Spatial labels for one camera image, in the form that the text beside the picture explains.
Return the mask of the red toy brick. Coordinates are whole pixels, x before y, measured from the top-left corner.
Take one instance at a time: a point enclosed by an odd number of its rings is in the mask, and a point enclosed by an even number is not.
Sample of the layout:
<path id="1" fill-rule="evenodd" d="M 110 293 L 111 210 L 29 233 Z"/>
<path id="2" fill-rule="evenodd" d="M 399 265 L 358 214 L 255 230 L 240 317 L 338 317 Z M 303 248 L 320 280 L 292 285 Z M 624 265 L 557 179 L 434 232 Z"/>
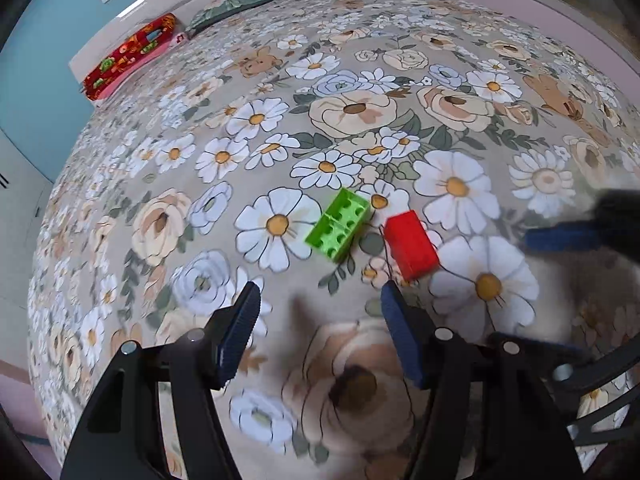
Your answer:
<path id="1" fill-rule="evenodd" d="M 405 281 L 423 278 L 439 266 L 436 249 L 413 210 L 388 218 L 383 233 Z"/>

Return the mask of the green toy brick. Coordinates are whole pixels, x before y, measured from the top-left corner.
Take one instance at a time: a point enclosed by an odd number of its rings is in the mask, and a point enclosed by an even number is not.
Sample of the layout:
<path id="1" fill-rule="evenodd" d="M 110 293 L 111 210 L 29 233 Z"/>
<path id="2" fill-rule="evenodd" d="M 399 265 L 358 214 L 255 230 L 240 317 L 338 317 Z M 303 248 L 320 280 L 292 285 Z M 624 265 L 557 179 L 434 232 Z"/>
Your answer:
<path id="1" fill-rule="evenodd" d="M 309 231 L 305 242 L 332 262 L 340 262 L 370 214 L 368 200 L 347 188 L 341 188 Z"/>

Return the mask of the floral bed cover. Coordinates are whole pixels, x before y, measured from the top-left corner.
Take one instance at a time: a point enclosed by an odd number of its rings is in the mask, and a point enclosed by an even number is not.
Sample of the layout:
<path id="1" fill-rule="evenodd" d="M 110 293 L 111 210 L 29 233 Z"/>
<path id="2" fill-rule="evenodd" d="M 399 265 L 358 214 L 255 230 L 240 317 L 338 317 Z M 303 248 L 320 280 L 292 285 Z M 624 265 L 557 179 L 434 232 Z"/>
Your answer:
<path id="1" fill-rule="evenodd" d="M 600 358 L 639 331 L 639 269 L 526 255 L 522 235 L 638 188 L 639 111 L 581 54 L 473 0 L 273 0 L 144 66 L 81 130 L 28 291 L 29 375 L 57 458 L 127 340 L 262 310 L 214 394 L 247 479 L 398 479 L 427 404 L 380 310 L 396 282 L 464 339 Z M 369 219 L 332 262 L 305 238 L 341 188 Z M 384 238 L 413 210 L 439 266 Z"/>

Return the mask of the white wardrobe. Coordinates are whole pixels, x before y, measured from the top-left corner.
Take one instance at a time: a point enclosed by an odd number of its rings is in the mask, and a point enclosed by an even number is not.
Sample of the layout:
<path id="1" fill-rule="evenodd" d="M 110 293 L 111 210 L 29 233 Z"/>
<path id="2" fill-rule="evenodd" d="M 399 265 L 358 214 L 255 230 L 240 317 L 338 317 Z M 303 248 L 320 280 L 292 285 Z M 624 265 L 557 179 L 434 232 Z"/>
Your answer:
<path id="1" fill-rule="evenodd" d="M 7 136 L 0 144 L 1 359 L 27 367 L 27 295 L 52 183 Z"/>

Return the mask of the green floral pillow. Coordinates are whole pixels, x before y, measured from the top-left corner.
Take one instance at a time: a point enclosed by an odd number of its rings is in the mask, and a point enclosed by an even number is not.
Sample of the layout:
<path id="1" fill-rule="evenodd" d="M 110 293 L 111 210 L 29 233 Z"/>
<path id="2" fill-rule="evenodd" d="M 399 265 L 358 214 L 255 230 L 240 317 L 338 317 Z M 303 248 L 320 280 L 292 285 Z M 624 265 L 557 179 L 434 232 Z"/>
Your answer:
<path id="1" fill-rule="evenodd" d="M 214 0 L 196 12 L 184 30 L 192 38 L 209 26 L 273 0 Z"/>

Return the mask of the red patterned pillow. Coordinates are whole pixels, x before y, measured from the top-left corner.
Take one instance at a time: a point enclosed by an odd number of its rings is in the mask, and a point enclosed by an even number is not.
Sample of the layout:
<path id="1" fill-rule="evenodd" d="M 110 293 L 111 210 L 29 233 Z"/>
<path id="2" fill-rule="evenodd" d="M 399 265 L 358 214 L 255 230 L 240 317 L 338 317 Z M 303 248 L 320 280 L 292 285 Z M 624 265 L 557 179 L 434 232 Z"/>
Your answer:
<path id="1" fill-rule="evenodd" d="M 177 19 L 166 13 L 138 29 L 115 50 L 107 54 L 82 82 L 84 95 L 93 102 L 100 92 L 143 55 L 170 41 L 175 36 Z"/>

